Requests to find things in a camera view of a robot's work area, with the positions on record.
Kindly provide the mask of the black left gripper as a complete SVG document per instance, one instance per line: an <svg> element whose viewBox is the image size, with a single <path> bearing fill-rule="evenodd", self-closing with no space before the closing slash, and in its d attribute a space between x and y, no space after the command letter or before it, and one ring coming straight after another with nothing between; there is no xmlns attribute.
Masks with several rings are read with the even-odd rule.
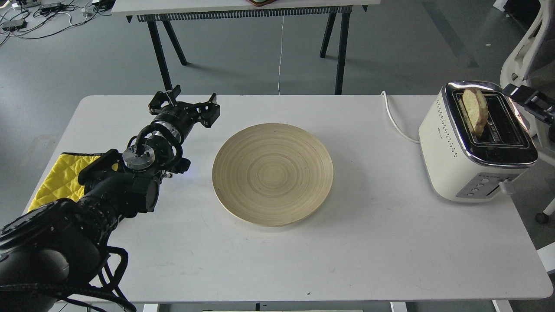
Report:
<svg viewBox="0 0 555 312"><path fill-rule="evenodd" d="M148 110L151 115L155 115L154 123L167 127L183 143L196 123L205 128L212 127L220 116L220 105L216 93L212 93L205 102L178 102L176 97L181 90L181 85L177 84L172 90L157 91L148 104Z"/></svg>

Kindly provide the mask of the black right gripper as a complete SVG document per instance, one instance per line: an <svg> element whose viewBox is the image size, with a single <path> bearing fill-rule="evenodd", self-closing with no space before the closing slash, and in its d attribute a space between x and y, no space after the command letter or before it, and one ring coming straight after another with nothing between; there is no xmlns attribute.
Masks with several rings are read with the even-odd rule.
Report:
<svg viewBox="0 0 555 312"><path fill-rule="evenodd" d="M529 114L548 125L548 138L555 143L555 100L541 91L527 87L508 84L503 94L521 105Z"/></svg>

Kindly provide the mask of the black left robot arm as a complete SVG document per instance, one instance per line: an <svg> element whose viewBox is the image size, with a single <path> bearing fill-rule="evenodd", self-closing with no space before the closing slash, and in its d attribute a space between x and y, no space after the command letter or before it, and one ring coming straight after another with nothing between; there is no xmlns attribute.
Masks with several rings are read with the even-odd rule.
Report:
<svg viewBox="0 0 555 312"><path fill-rule="evenodd" d="M123 219L154 211L162 180L190 166L182 145L193 126L210 128L220 116L216 94L192 104L178 101L180 92L157 92L154 120L126 150L110 149L79 173L83 197L53 200L1 229L3 312L47 312L58 301L101 311L75 295L137 310L119 288L129 255L109 237Z"/></svg>

